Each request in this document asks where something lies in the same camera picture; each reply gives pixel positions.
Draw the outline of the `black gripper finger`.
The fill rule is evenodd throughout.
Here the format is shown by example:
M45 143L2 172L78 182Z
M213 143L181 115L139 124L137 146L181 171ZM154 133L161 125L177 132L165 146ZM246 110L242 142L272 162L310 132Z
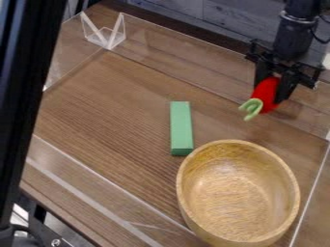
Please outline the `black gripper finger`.
M297 70L286 70L280 75L280 82L276 88L276 104L281 104L285 100L288 100L297 88L297 85L301 81L302 73Z
M256 64L254 86L258 86L261 82L273 75L273 65L268 61L260 59Z

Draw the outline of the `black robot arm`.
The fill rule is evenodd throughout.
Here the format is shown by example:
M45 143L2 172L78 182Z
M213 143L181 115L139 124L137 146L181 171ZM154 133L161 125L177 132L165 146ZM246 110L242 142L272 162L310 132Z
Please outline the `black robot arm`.
M245 58L256 64L254 89L264 88L273 104L288 100L298 85L313 89L325 71L324 56L312 51L312 43L330 43L317 35L327 12L330 0L285 0L274 41L250 43Z

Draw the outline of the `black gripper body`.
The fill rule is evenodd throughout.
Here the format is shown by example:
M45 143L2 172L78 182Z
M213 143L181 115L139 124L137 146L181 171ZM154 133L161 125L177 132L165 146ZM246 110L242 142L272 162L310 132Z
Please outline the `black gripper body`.
M310 49L294 60L284 60L276 55L274 44L258 39L250 41L250 48L245 55L245 59L254 64L260 59L268 61L273 65L274 75L281 75L290 69L300 71L302 73L300 84L310 89L316 87L320 75L325 71L324 58L324 54Z

